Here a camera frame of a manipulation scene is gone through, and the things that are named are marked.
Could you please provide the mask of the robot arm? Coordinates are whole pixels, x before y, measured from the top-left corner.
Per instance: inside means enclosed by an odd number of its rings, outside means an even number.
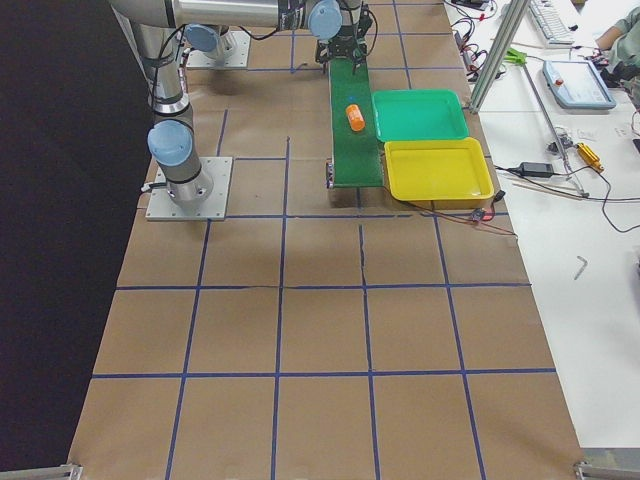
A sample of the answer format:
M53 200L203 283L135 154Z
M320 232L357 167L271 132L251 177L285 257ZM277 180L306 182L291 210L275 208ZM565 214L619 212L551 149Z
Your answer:
M191 49L222 64L236 49L234 35L259 42L304 30L316 40L315 62L366 62L372 24L363 1L169 1L167 19L184 28Z
M176 40L189 24L284 28L287 1L112 1L133 36L132 50L149 85L154 126L148 142L178 205L197 205L214 183L196 151L192 108L179 75Z

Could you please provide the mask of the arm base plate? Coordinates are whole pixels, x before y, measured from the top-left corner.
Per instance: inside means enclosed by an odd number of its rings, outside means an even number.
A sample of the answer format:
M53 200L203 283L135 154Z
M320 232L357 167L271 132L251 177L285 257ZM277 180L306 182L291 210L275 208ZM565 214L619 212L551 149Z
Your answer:
M228 30L224 34L209 28L186 32L190 44L187 67L192 70L239 70L248 67L251 39L243 31Z
M149 221L223 221L232 177L232 157L201 157L199 175L189 183L168 182L157 167L145 217Z

